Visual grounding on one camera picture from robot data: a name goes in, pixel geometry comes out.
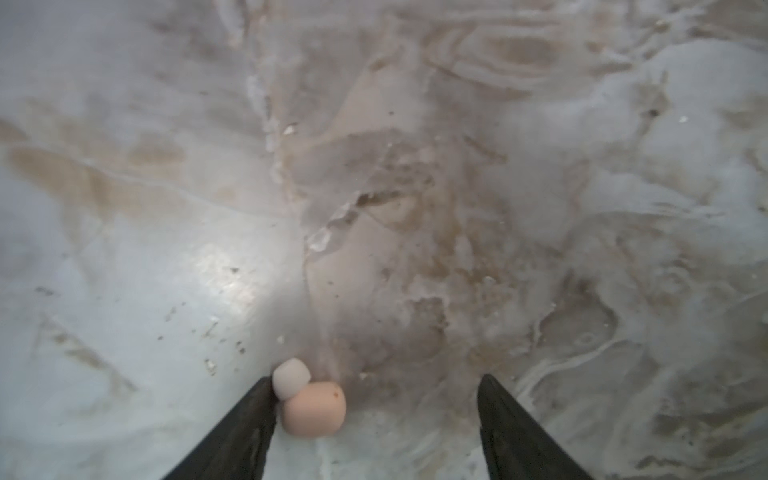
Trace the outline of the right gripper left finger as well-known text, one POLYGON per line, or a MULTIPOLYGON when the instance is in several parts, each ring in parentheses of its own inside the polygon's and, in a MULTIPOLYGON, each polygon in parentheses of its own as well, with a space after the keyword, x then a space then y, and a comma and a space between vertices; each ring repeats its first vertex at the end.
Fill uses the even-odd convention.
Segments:
POLYGON ((165 480, 261 480, 277 410, 272 378, 263 377, 165 480))

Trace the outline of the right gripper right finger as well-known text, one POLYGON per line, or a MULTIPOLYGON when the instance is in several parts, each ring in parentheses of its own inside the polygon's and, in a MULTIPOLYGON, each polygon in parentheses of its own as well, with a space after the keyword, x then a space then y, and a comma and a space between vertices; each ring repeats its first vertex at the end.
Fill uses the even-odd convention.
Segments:
POLYGON ((491 480, 591 480, 491 374, 479 383, 477 408, 491 480))

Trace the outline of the pink earbud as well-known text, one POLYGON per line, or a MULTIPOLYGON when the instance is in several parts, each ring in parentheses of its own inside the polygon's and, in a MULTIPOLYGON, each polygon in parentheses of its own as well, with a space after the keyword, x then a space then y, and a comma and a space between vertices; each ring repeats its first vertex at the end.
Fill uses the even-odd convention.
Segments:
POLYGON ((333 381, 314 382, 303 361, 291 358, 278 365, 272 373, 272 387, 287 433, 320 438, 333 435, 342 427, 347 413, 342 387, 333 381))

